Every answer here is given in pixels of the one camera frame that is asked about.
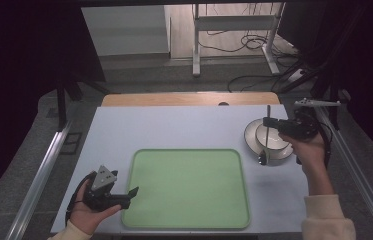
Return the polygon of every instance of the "green cutting board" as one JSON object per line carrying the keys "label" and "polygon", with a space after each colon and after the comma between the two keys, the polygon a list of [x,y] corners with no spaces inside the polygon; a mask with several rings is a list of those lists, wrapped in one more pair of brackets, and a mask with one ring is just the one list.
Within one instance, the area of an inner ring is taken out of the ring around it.
{"label": "green cutting board", "polygon": [[142,149],[128,189],[139,186],[123,223],[132,228],[241,229],[249,209],[240,155],[232,149]]}

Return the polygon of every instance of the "black curtain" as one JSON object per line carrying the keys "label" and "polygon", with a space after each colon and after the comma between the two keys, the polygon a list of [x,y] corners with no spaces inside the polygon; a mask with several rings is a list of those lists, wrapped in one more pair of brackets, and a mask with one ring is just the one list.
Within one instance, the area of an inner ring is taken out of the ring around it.
{"label": "black curtain", "polygon": [[320,66],[343,34],[356,4],[367,7],[335,59],[332,76],[350,93],[348,110],[373,140],[373,1],[287,3],[279,35],[298,48],[307,66]]}
{"label": "black curtain", "polygon": [[104,81],[79,7],[0,2],[0,177],[29,131],[40,97],[56,88],[58,77],[75,84],[72,73]]}

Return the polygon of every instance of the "black cable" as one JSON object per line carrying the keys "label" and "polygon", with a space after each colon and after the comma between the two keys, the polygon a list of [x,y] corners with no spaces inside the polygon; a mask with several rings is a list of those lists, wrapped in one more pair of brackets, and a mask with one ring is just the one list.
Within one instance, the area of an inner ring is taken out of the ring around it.
{"label": "black cable", "polygon": [[217,14],[217,15],[218,15],[218,12],[217,12],[217,10],[215,9],[215,3],[213,4],[213,9],[214,9],[214,12],[215,12],[215,14]]}
{"label": "black cable", "polygon": [[285,64],[283,64],[283,63],[281,63],[281,62],[279,61],[279,59],[283,59],[283,58],[294,58],[294,59],[296,59],[296,58],[298,58],[298,57],[297,57],[297,56],[287,56],[287,55],[276,57],[276,63],[277,63],[278,65],[280,65],[280,66],[282,66],[282,67],[287,67],[287,68],[289,68],[289,67],[291,67],[292,65],[285,65]]}
{"label": "black cable", "polygon": [[255,11],[257,10],[257,3],[254,5],[254,11],[252,11],[252,15],[255,15]]}
{"label": "black cable", "polygon": [[251,6],[251,3],[248,3],[247,6],[246,6],[246,8],[242,11],[242,15],[246,11],[246,9],[250,8],[250,6]]}
{"label": "black cable", "polygon": [[279,83],[279,81],[286,75],[288,75],[294,68],[295,66],[298,66],[299,64],[301,64],[301,61],[296,61],[294,64],[292,64],[292,66],[290,66],[288,69],[286,69],[286,71],[284,71],[282,73],[282,75],[273,83],[273,85],[271,86],[271,89],[270,91],[276,93],[276,91],[274,91],[274,87]]}
{"label": "black cable", "polygon": [[[264,80],[264,81],[270,81],[270,80],[273,80],[273,79],[275,79],[275,78],[276,78],[276,77],[273,77],[273,78],[270,78],[270,79],[267,79],[267,80]],[[261,82],[256,82],[256,83],[254,83],[254,84],[252,84],[252,85],[249,85],[249,86],[243,87],[243,88],[240,90],[240,92],[245,91],[245,89],[247,89],[247,88],[252,88],[252,87],[254,87],[255,85],[257,85],[257,84],[259,84],[259,83],[261,83]]]}
{"label": "black cable", "polygon": [[319,124],[327,127],[327,129],[329,129],[329,133],[330,133],[329,134],[330,135],[329,143],[332,143],[332,141],[333,141],[333,131],[332,131],[332,129],[326,123],[319,122]]}
{"label": "black cable", "polygon": [[262,77],[262,78],[273,78],[273,76],[264,76],[264,75],[245,75],[245,76],[239,76],[239,77],[235,77],[233,78],[232,80],[230,80],[228,83],[227,83],[227,91],[229,91],[230,93],[232,92],[232,90],[230,89],[230,85],[232,85],[232,83],[236,82],[237,80],[239,79],[242,79],[242,78],[250,78],[250,77]]}
{"label": "black cable", "polygon": [[225,32],[228,32],[228,31],[220,31],[220,32],[215,32],[215,33],[210,33],[209,31],[207,31],[207,34],[210,36],[214,36],[214,35],[218,35],[218,34],[225,33]]}
{"label": "black cable", "polygon": [[261,8],[263,7],[263,4],[260,3],[260,10],[258,10],[258,15],[261,15]]}
{"label": "black cable", "polygon": [[234,49],[234,50],[226,50],[226,49],[221,49],[221,48],[216,48],[216,47],[211,47],[211,46],[205,46],[205,45],[203,45],[202,43],[200,43],[199,41],[198,41],[198,43],[199,43],[199,45],[200,45],[201,47],[203,47],[203,48],[215,49],[215,50],[222,51],[222,52],[237,52],[237,51],[239,51],[239,50],[241,50],[241,49],[243,49],[243,48],[246,47],[246,46],[242,46],[242,47],[240,47],[240,48],[238,48],[238,49]]}
{"label": "black cable", "polygon": [[299,54],[291,54],[291,53],[285,53],[285,52],[282,52],[277,46],[276,46],[276,44],[274,44],[274,42],[273,42],[273,48],[272,48],[272,53],[273,53],[273,55],[290,55],[290,56],[298,56]]}
{"label": "black cable", "polygon": [[271,3],[270,15],[271,15],[271,13],[273,12],[273,5],[274,5],[274,3]]}
{"label": "black cable", "polygon": [[[326,131],[324,131],[323,127],[321,126],[321,122],[318,122],[318,130],[320,132],[320,135],[321,137],[323,138],[323,142],[324,142],[324,166],[327,168],[327,166],[329,165],[329,161],[330,161],[330,155],[332,153],[332,146],[331,146],[331,139],[329,140],[328,139],[328,136],[326,135]],[[330,129],[328,127],[331,135],[330,136],[333,136],[333,133],[332,133],[332,129]]]}

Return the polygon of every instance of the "sleeve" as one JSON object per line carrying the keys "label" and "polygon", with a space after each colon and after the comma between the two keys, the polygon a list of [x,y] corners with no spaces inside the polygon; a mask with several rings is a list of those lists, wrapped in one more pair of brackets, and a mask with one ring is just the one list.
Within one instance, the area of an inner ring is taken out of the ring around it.
{"label": "sleeve", "polygon": [[67,227],[48,240],[89,240],[91,237],[92,235],[82,232],[68,220]]}
{"label": "sleeve", "polygon": [[354,223],[344,217],[338,195],[305,197],[307,218],[302,222],[304,240],[355,240]]}

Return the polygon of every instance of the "wall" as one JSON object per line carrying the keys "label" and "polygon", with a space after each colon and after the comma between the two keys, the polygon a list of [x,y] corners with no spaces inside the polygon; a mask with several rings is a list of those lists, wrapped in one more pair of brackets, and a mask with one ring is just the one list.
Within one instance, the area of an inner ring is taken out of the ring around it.
{"label": "wall", "polygon": [[169,52],[164,6],[82,8],[82,12],[98,56]]}

